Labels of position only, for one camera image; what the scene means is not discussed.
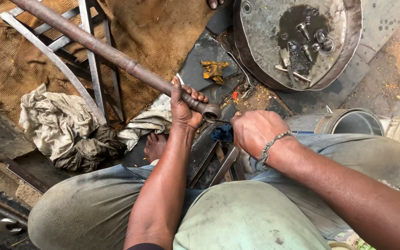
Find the jute mat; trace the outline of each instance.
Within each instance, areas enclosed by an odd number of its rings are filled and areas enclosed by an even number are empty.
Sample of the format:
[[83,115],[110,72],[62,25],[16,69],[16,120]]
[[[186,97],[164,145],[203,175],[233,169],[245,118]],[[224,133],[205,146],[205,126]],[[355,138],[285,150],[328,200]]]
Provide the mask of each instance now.
[[[44,0],[44,4],[62,14],[77,6],[77,0]],[[206,0],[100,0],[111,20],[115,47],[141,65],[167,80],[181,67],[186,55],[204,30],[213,11]],[[0,0],[0,13],[14,8]],[[31,27],[41,22],[29,13],[18,19]],[[71,20],[80,23],[80,16]],[[102,25],[95,29],[101,35]],[[57,37],[55,30],[46,33]],[[87,58],[79,44],[66,46],[79,60]],[[110,70],[102,65],[106,91],[113,94]],[[119,70],[123,109],[127,122],[149,105],[159,92]],[[85,87],[92,84],[80,78]],[[34,45],[0,19],[0,111],[18,124],[20,99],[46,83],[49,92],[79,95],[64,74]]]

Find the green plant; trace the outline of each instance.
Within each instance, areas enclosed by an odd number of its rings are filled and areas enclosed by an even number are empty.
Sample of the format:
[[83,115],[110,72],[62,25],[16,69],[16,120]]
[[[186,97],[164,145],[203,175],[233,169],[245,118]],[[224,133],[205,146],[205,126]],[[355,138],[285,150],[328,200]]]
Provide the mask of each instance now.
[[372,246],[370,246],[368,243],[366,243],[363,239],[359,239],[357,241],[356,249],[357,250],[376,250]]

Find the bracelet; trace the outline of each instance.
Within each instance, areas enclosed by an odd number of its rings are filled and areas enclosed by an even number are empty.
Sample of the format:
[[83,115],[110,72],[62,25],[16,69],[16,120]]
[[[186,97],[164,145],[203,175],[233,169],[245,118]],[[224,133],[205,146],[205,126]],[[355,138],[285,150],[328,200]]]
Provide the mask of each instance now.
[[272,141],[268,142],[268,144],[263,148],[262,152],[260,153],[259,156],[259,162],[264,166],[266,164],[266,161],[268,160],[268,150],[269,148],[274,144],[274,142],[278,139],[281,139],[285,135],[295,137],[294,134],[291,131],[287,131],[285,133],[282,133],[278,136],[276,136]]

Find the round metal pan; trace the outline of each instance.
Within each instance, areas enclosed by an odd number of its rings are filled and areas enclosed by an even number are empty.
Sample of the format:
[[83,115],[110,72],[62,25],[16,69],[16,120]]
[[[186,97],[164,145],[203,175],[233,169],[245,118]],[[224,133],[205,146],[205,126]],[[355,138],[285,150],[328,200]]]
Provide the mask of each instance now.
[[[284,67],[276,51],[276,37],[281,32],[281,16],[297,5],[309,5],[325,13],[328,36],[334,39],[335,50],[329,55],[319,53],[308,74],[297,71],[311,83],[296,78],[298,88],[291,88],[288,73],[275,69],[275,65]],[[361,0],[236,0],[234,31],[242,63],[260,82],[286,92],[321,90],[342,73],[354,55],[362,32],[362,4]]]

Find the oil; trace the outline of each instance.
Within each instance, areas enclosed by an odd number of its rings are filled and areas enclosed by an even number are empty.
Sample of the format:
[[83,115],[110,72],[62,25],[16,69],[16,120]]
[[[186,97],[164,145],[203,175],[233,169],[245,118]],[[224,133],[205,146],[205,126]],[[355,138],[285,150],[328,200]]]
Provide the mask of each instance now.
[[[300,23],[305,23],[306,30],[311,38],[310,41],[307,41],[302,32],[297,30],[296,27]],[[309,5],[296,5],[282,14],[279,26],[280,31],[276,35],[278,45],[280,48],[286,48],[289,41],[296,41],[298,48],[293,51],[290,50],[292,68],[301,75],[308,75],[310,68],[316,63],[317,55],[319,54],[319,52],[312,50],[313,44],[317,42],[314,34],[320,28],[328,32],[325,14],[320,13],[318,8],[313,8]],[[304,53],[300,50],[300,47],[305,44],[309,47],[312,58],[311,63],[308,62]]]

